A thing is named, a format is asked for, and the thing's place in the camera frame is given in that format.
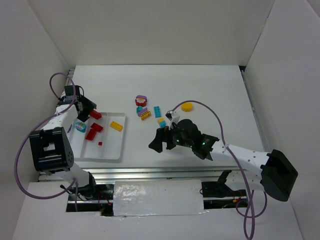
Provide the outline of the teal frog brick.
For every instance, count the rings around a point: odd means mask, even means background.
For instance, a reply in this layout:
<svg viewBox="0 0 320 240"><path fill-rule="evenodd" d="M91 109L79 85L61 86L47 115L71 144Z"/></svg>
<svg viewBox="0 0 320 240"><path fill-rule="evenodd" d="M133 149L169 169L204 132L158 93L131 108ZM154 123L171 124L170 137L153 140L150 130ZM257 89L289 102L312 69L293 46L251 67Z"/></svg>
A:
<svg viewBox="0 0 320 240"><path fill-rule="evenodd" d="M87 130L87 125L84 122L77 121L74 125L75 129L81 133L85 133Z"/></svg>

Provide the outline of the red long brick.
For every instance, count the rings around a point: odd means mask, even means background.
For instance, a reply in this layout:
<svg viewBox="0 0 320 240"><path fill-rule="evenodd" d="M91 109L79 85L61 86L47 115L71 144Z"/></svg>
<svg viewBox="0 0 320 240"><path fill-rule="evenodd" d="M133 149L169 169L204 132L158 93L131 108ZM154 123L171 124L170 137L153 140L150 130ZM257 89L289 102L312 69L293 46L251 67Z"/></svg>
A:
<svg viewBox="0 0 320 240"><path fill-rule="evenodd" d="M93 141L96 137L97 131L93 128L91 128L88 132L88 134L86 135L85 139L87 141Z"/></svg>

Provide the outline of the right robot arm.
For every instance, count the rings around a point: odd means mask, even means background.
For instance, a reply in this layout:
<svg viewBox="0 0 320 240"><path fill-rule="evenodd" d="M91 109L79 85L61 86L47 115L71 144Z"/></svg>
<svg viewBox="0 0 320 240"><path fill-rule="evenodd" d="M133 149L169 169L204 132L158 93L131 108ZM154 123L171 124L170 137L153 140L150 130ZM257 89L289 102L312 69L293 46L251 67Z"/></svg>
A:
<svg viewBox="0 0 320 240"><path fill-rule="evenodd" d="M148 147L158 153L176 146L190 148L202 160L218 161L245 171L247 180L239 180L241 174L225 173L222 182L229 189L264 191L275 200L289 200L298 171L285 154L277 149L272 152L259 152L228 143L215 136L201 133L190 119L173 122L170 126L158 128L154 140Z"/></svg>

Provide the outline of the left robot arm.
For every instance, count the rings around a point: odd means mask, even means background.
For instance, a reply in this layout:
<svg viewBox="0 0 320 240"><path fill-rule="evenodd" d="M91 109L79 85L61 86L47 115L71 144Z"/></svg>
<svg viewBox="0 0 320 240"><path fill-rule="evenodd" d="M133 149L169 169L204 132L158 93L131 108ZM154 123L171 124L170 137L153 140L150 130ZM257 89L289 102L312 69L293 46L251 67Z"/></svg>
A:
<svg viewBox="0 0 320 240"><path fill-rule="evenodd" d="M97 105L81 94L81 86L65 86L65 96L60 98L55 116L40 130L30 133L33 165L37 172L58 175L72 183L77 180L78 195L90 200L97 193L93 175L81 169L75 163L75 155L67 132L72 129L75 120L88 120L89 113Z"/></svg>

